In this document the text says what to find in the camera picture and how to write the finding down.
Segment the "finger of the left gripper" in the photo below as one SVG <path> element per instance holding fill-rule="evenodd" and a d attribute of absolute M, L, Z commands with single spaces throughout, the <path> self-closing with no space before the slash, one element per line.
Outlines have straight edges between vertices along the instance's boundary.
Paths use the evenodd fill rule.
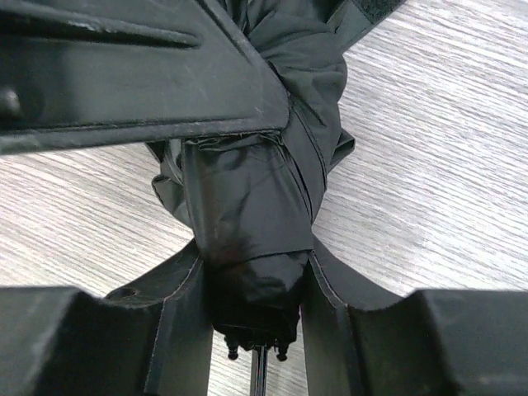
<path fill-rule="evenodd" d="M 1 152 L 279 130 L 286 90 L 215 1 L 4 1 Z"/>

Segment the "black folding umbrella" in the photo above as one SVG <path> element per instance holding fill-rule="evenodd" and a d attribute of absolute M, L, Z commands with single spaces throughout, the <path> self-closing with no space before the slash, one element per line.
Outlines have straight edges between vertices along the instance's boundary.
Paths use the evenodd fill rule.
<path fill-rule="evenodd" d="M 304 273 L 328 174 L 351 153 L 338 102 L 346 50 L 396 1 L 223 1 L 221 7 L 279 78 L 287 124 L 277 130 L 148 145 L 165 209 L 193 230 L 214 328 L 229 358 L 253 353 L 252 394 L 266 391 L 266 352 L 284 361 L 297 337 Z"/>

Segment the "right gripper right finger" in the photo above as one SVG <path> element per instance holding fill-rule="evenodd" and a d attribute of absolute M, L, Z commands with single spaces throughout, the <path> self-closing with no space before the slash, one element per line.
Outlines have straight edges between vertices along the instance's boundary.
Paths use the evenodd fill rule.
<path fill-rule="evenodd" d="M 316 243 L 301 316 L 312 395 L 524 395 L 527 295 L 400 297 Z"/>

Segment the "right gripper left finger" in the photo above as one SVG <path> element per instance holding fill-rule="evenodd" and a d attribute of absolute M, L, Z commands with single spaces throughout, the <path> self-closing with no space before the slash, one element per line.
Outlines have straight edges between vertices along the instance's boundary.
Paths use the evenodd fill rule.
<path fill-rule="evenodd" d="M 1 392 L 205 395 L 212 336 L 194 243 L 104 298 L 74 287 L 7 287 Z"/>

